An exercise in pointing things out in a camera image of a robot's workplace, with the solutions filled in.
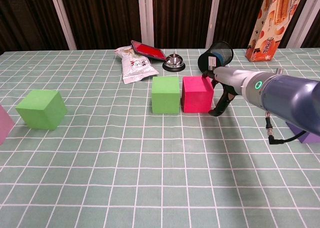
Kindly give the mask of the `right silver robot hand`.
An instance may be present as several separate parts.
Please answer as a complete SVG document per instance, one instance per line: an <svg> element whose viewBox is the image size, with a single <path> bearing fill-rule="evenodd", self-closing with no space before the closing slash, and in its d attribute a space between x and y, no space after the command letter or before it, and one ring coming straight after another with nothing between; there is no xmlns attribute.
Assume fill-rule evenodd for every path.
<svg viewBox="0 0 320 228"><path fill-rule="evenodd" d="M236 69L233 67L220 66L214 70L206 70L202 78L212 78L211 84L215 88L220 83L223 87L223 94L215 108L208 113L213 117L218 117L224 113L235 96L242 95L242 84L244 80L254 73L252 70Z"/></svg>

